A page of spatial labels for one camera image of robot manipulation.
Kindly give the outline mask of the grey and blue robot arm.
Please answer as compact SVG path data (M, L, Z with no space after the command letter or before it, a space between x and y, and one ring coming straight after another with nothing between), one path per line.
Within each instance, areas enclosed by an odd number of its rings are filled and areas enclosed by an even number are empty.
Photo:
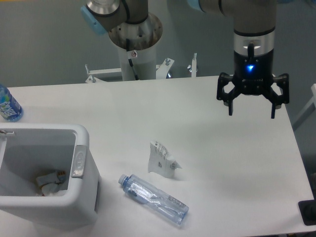
M217 12L234 20L234 74L221 73L217 99L233 113L239 95L262 95L272 111L289 102L289 75L272 73L277 2L275 0L190 0L191 8ZM148 10L146 0L88 0L81 14L96 34L108 34L123 51L124 80L156 78L154 60L140 53L153 48L162 36L160 20Z

